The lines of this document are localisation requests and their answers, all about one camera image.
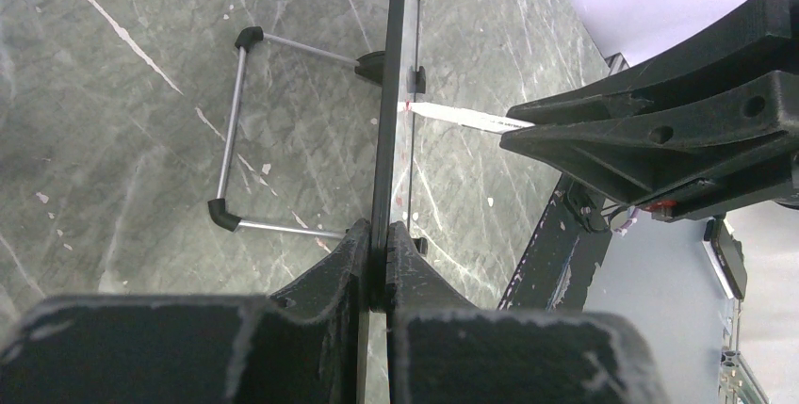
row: marble table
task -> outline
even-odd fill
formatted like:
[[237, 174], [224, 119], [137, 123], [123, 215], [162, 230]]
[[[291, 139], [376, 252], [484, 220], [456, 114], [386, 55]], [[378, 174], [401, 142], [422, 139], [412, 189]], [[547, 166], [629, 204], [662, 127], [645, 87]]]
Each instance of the marble table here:
[[[502, 115], [607, 72], [567, 0], [405, 4], [398, 101]], [[208, 217], [233, 41], [259, 24], [359, 57], [384, 49], [388, 6], [0, 0], [0, 331], [46, 296], [268, 294], [324, 257], [333, 241], [228, 233]], [[369, 218], [381, 89], [269, 42], [248, 60], [230, 206], [332, 231]], [[426, 69], [424, 94], [408, 87], [412, 65]], [[498, 137], [405, 117], [394, 172], [407, 198], [393, 219], [430, 240], [428, 260], [459, 292], [494, 308], [558, 173]], [[387, 402], [384, 316], [370, 329], [367, 400]]]

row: black plastic joint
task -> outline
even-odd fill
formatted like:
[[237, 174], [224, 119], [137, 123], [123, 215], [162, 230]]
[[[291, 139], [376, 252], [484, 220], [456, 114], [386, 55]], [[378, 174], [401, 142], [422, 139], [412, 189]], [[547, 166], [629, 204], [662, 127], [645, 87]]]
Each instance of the black plastic joint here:
[[227, 205], [224, 199], [208, 201], [208, 213], [211, 215], [211, 220], [213, 220], [214, 223], [230, 232], [235, 231], [236, 228], [238, 228], [238, 223], [241, 221], [239, 216], [227, 212]]
[[259, 41], [264, 39], [264, 29], [262, 29], [258, 25], [254, 25], [252, 27], [245, 27], [241, 29], [241, 33], [238, 34], [238, 38], [236, 39], [236, 49], [244, 48], [245, 51], [248, 53], [250, 52], [250, 48], [255, 46]]

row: silver rod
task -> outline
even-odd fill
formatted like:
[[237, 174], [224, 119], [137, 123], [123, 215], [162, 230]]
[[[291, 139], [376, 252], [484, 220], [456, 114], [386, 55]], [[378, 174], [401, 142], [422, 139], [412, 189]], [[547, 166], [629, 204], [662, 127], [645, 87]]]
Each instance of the silver rod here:
[[273, 225], [271, 223], [253, 222], [251, 220], [241, 220], [239, 227], [259, 228], [261, 230], [272, 230], [273, 232], [310, 234], [311, 236], [330, 237], [332, 239], [344, 239], [343, 233], [325, 232], [321, 230], [308, 230], [306, 228], [284, 227], [283, 225]]
[[247, 51], [238, 48], [238, 70], [236, 71], [236, 86], [233, 87], [233, 103], [230, 106], [230, 120], [227, 123], [227, 137], [225, 138], [225, 151], [222, 156], [220, 170], [220, 185], [217, 187], [217, 198], [223, 199], [227, 189], [227, 177], [230, 171], [230, 161], [233, 158], [233, 144], [236, 141], [236, 125], [238, 124], [238, 108], [241, 106], [241, 86], [244, 82], [244, 65], [247, 60]]
[[354, 58], [340, 56], [338, 54], [328, 53], [327, 51], [322, 51], [321, 49], [317, 49], [313, 46], [308, 46], [307, 44], [297, 43], [293, 40], [282, 39], [280, 37], [268, 34], [264, 32], [264, 40], [274, 41], [275, 43], [281, 43], [286, 46], [291, 46], [292, 48], [302, 49], [311, 54], [316, 54], [317, 56], [323, 56], [327, 58], [331, 58], [333, 60], [338, 60], [339, 62], [346, 63], [351, 67], [357, 67], [359, 65], [358, 61]]

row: gray marble surface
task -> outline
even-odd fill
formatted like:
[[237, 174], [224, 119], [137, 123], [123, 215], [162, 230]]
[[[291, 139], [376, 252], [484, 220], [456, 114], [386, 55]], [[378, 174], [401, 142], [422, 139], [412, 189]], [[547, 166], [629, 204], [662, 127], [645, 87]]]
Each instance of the gray marble surface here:
[[[423, 101], [505, 115], [608, 67], [567, 0], [421, 0]], [[499, 136], [416, 118], [414, 235], [464, 296], [496, 308], [559, 173]]]
[[[0, 0], [0, 332], [63, 293], [270, 293], [331, 241], [209, 220], [247, 25], [347, 57], [388, 0]], [[422, 0], [429, 101], [502, 114], [601, 77], [565, 0]], [[249, 57], [230, 209], [340, 231], [368, 217], [380, 90], [264, 43]], [[496, 306], [557, 173], [498, 138], [416, 120], [409, 223], [435, 267]], [[387, 402], [384, 316], [367, 400]]]

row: metal pole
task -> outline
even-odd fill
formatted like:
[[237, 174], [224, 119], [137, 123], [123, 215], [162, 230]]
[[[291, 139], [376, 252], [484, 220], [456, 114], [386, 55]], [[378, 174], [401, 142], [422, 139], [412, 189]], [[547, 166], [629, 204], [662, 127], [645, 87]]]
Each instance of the metal pole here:
[[217, 198], [223, 199], [227, 188], [227, 178], [230, 172], [230, 161], [233, 157], [233, 144], [236, 141], [236, 125], [238, 124], [238, 108], [241, 106], [241, 86], [244, 82], [244, 65], [247, 60], [247, 51], [238, 48], [238, 70], [236, 71], [236, 86], [233, 88], [233, 103], [230, 107], [230, 120], [227, 125], [225, 138], [225, 151], [222, 156], [220, 170], [220, 185], [217, 187]]
[[261, 230], [272, 230], [273, 232], [296, 233], [296, 234], [310, 234], [311, 236], [330, 237], [332, 239], [344, 239], [343, 233], [325, 232], [321, 230], [308, 230], [305, 228], [290, 228], [283, 225], [273, 225], [271, 223], [253, 222], [250, 220], [241, 220], [238, 223], [239, 227], [247, 228], [260, 228]]
[[338, 54], [328, 53], [327, 51], [322, 51], [321, 49], [317, 49], [313, 46], [308, 46], [307, 44], [297, 43], [296, 41], [282, 39], [280, 37], [268, 34], [264, 32], [264, 40], [274, 41], [275, 43], [281, 43], [286, 46], [291, 46], [292, 48], [302, 49], [305, 52], [316, 54], [317, 56], [331, 58], [333, 60], [338, 60], [339, 62], [346, 63], [352, 67], [357, 67], [360, 63], [355, 60], [354, 58], [340, 56]]

